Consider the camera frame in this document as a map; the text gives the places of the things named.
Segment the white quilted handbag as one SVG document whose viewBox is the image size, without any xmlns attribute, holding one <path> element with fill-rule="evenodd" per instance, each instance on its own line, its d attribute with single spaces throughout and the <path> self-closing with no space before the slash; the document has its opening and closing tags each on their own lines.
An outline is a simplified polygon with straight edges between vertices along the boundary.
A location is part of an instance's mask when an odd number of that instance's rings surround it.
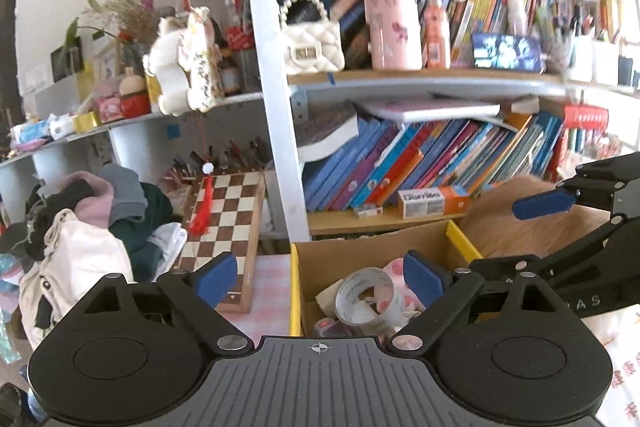
<svg viewBox="0 0 640 427">
<path fill-rule="evenodd" d="M 297 2 L 311 3 L 320 18 L 290 25 L 288 13 Z M 284 0 L 280 5 L 285 72 L 288 76 L 341 72 L 345 67 L 340 24 L 329 19 L 321 0 Z"/>
</svg>

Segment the white lucky cat figurine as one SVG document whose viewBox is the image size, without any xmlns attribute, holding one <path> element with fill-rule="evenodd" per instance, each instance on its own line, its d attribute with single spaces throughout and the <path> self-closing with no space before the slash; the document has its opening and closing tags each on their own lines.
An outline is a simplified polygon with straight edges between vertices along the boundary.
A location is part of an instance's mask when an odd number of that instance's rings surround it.
<svg viewBox="0 0 640 427">
<path fill-rule="evenodd" d="M 207 113 L 224 99 L 220 49 L 206 6 L 160 19 L 157 38 L 145 55 L 145 72 L 157 80 L 160 113 Z"/>
</svg>

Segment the wooden chess board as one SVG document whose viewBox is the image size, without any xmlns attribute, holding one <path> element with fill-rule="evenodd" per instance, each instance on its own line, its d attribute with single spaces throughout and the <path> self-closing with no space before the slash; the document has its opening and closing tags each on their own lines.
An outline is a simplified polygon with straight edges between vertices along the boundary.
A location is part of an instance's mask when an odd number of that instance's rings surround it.
<svg viewBox="0 0 640 427">
<path fill-rule="evenodd" d="M 220 254 L 236 259 L 235 283 L 217 306 L 220 312 L 250 312 L 265 180 L 259 171 L 221 174 L 213 179 L 212 205 L 205 233 L 190 234 L 174 263 L 194 271 Z"/>
</svg>

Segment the white metal shelf frame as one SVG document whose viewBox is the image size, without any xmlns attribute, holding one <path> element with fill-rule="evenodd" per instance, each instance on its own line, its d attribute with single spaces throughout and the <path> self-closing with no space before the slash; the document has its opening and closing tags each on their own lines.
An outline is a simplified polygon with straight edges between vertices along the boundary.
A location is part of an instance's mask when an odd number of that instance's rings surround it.
<svg viewBox="0 0 640 427">
<path fill-rule="evenodd" d="M 552 78 L 537 80 L 532 75 L 498 72 L 472 72 L 469 69 L 398 70 L 375 72 L 356 70 L 340 72 L 335 77 L 326 74 L 288 77 L 279 51 L 277 32 L 280 28 L 277 0 L 250 0 L 257 62 L 262 82 L 269 139 L 278 181 L 280 203 L 285 230 L 293 243 L 309 242 L 314 231 L 309 228 L 302 183 L 302 168 L 297 154 L 295 121 L 302 116 L 291 102 L 299 90 L 319 89 L 333 96 L 349 90 L 369 96 L 390 95 L 397 98 L 402 92 L 433 91 L 462 96 L 495 94 L 506 90 L 509 94 L 525 92 L 563 93 L 559 81 Z"/>
</svg>

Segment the pink cup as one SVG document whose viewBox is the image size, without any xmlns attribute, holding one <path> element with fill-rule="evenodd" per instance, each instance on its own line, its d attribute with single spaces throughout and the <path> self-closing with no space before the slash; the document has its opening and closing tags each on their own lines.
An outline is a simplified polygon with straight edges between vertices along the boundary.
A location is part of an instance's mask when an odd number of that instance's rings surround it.
<svg viewBox="0 0 640 427">
<path fill-rule="evenodd" d="M 416 0 L 364 0 L 375 70 L 420 70 L 421 26 Z"/>
</svg>

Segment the clear packing tape roll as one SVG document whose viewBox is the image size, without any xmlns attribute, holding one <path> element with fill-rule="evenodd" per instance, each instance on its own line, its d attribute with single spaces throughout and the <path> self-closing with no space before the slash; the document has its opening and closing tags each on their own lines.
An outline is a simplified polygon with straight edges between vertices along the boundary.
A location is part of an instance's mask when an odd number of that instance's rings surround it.
<svg viewBox="0 0 640 427">
<path fill-rule="evenodd" d="M 406 323 L 404 297 L 380 268 L 358 270 L 345 277 L 334 298 L 336 317 L 362 335 L 390 335 Z"/>
</svg>

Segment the pink bottle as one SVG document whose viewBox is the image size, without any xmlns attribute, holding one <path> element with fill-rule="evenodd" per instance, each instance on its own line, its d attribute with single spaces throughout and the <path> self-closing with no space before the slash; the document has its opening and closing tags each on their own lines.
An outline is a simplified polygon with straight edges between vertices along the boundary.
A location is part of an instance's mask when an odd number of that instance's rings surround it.
<svg viewBox="0 0 640 427">
<path fill-rule="evenodd" d="M 425 51 L 428 68 L 448 69 L 451 61 L 450 31 L 446 10 L 430 4 L 425 11 Z"/>
</svg>

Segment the red dictionary book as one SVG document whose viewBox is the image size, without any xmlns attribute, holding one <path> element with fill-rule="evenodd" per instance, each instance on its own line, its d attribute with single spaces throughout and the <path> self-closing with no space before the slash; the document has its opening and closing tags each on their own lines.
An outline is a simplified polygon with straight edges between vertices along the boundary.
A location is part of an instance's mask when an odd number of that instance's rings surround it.
<svg viewBox="0 0 640 427">
<path fill-rule="evenodd" d="M 608 129 L 608 110 L 587 104 L 565 105 L 564 126 L 566 129 L 605 132 Z"/>
</svg>

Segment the yellow cardboard box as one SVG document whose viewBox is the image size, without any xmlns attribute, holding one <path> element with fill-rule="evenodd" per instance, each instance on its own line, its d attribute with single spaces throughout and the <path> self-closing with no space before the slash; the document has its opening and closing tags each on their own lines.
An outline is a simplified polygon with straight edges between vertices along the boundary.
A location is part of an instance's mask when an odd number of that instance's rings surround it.
<svg viewBox="0 0 640 427">
<path fill-rule="evenodd" d="M 451 271 L 466 267 L 482 255 L 452 220 L 435 221 L 403 230 L 326 239 L 291 245 L 291 312 L 288 333 L 309 336 L 320 317 L 320 291 L 364 268 L 384 268 L 407 251 Z"/>
</svg>

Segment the phone playing video on shelf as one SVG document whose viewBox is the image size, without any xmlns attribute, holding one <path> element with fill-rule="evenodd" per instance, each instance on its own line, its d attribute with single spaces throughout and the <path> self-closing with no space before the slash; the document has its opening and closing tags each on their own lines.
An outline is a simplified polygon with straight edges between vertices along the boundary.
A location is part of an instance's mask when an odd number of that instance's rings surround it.
<svg viewBox="0 0 640 427">
<path fill-rule="evenodd" d="M 534 72 L 544 69 L 541 62 L 541 45 L 529 36 L 484 34 L 471 36 L 473 64 L 476 68 Z"/>
</svg>

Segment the orange and white cat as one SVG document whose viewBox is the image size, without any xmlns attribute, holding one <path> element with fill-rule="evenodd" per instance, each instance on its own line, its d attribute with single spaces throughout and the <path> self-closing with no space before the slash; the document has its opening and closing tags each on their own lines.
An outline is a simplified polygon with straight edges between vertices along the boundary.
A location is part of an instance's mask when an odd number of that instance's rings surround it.
<svg viewBox="0 0 640 427">
<path fill-rule="evenodd" d="M 532 220 L 513 216 L 514 202 L 553 187 L 533 176 L 516 176 L 473 199 L 458 227 L 485 259 L 521 255 L 544 258 L 608 222 L 606 211 L 584 206 Z"/>
</svg>

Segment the row of blue books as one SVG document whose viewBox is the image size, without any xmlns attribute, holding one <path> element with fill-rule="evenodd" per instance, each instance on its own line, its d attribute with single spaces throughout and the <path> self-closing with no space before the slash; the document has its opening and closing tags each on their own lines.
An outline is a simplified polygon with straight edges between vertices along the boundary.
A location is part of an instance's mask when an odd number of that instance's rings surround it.
<svg viewBox="0 0 640 427">
<path fill-rule="evenodd" d="M 426 188 L 476 196 L 514 176 L 542 178 L 563 127 L 547 112 L 523 122 L 400 122 L 345 103 L 295 129 L 306 209 L 386 207 L 402 191 Z"/>
</svg>

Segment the pile of clothes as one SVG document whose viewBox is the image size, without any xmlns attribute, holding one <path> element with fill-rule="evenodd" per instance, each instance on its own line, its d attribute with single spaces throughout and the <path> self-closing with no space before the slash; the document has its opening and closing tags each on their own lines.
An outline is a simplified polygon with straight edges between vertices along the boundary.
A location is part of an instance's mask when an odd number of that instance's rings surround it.
<svg viewBox="0 0 640 427">
<path fill-rule="evenodd" d="M 186 229 L 157 185 L 114 164 L 76 171 L 58 193 L 32 193 L 24 221 L 2 232 L 1 320 L 37 348 L 101 277 L 153 282 L 184 245 Z"/>
</svg>

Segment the orange white medicine box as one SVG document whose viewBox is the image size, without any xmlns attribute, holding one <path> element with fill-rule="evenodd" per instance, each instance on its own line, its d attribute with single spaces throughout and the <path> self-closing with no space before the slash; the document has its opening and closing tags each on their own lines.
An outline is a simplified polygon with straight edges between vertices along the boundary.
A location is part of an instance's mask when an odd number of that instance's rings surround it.
<svg viewBox="0 0 640 427">
<path fill-rule="evenodd" d="M 470 196 L 460 185 L 412 188 L 397 193 L 402 219 L 440 217 L 465 213 Z"/>
</svg>

